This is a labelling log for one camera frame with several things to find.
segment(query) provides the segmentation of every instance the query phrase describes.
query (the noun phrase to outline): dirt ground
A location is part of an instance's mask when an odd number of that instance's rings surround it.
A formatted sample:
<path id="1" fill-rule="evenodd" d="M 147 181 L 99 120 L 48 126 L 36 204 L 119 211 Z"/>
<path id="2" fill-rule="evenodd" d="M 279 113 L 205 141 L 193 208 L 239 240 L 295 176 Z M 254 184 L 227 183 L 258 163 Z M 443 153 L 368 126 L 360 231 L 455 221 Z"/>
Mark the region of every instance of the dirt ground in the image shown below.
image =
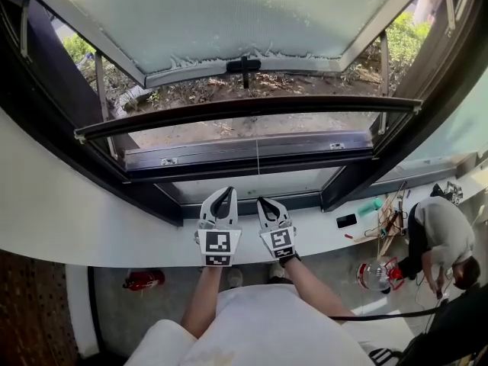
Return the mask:
<path id="1" fill-rule="evenodd" d="M 250 88 L 242 87 L 239 76 L 202 79 L 196 82 L 167 85 L 148 101 L 138 104 L 129 115 L 168 108 L 179 108 L 207 101 L 290 95 L 376 95 L 380 79 L 370 72 L 344 76 L 288 75 L 258 73 Z M 130 135 L 141 148 L 195 143 L 243 136 L 277 133 L 302 133 L 330 130 L 366 130 L 377 113 L 300 113 L 211 120 L 172 127 L 140 131 Z"/>

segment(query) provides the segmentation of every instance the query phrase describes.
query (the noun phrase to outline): bottle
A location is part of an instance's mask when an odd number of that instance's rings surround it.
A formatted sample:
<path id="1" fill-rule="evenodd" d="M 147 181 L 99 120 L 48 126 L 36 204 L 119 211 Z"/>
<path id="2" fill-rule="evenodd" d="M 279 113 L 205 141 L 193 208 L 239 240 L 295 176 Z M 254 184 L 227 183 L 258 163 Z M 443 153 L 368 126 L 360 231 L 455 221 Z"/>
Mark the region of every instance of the bottle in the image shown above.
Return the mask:
<path id="1" fill-rule="evenodd" d="M 358 214 L 360 217 L 363 217 L 371 211 L 378 210 L 382 206 L 383 201 L 380 198 L 375 198 L 372 202 L 368 202 L 367 204 L 359 207 Z"/>
<path id="2" fill-rule="evenodd" d="M 356 279 L 361 287 L 384 293 L 398 289 L 404 282 L 398 268 L 397 258 L 381 258 L 361 263 L 356 271 Z"/>

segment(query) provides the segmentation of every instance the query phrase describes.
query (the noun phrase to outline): gray sweater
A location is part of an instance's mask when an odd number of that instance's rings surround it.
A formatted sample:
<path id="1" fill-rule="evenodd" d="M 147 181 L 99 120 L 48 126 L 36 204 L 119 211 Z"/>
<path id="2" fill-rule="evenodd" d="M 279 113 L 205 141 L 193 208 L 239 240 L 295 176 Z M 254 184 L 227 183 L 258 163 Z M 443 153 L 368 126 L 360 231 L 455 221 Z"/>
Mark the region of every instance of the gray sweater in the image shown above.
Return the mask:
<path id="1" fill-rule="evenodd" d="M 461 211 L 443 197 L 420 201 L 415 218 L 424 226 L 427 243 L 432 249 L 432 263 L 449 268 L 470 256 L 474 233 Z"/>

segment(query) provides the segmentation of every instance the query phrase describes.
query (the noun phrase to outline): smartphone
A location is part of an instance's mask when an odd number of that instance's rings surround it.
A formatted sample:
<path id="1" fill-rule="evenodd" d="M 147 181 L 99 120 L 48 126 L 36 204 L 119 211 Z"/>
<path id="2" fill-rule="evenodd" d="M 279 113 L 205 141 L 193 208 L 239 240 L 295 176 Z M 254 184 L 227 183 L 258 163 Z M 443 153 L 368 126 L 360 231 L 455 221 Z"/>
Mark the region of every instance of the smartphone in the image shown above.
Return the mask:
<path id="1" fill-rule="evenodd" d="M 356 223 L 358 223 L 355 214 L 349 214 L 347 216 L 339 217 L 336 219 L 336 221 L 337 221 L 337 227 L 339 229 L 345 228 L 346 226 L 355 225 Z"/>

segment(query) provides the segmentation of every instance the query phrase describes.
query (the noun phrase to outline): red fire extinguisher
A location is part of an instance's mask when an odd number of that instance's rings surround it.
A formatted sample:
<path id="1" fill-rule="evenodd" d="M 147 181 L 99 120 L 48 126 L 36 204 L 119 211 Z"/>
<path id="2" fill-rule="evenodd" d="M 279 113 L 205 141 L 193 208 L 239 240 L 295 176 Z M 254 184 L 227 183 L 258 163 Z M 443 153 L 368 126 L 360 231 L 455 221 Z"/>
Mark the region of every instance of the red fire extinguisher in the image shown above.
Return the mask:
<path id="1" fill-rule="evenodd" d="M 164 283 L 165 275 L 161 270 L 135 271 L 129 272 L 122 287 L 132 291 L 139 291 Z"/>

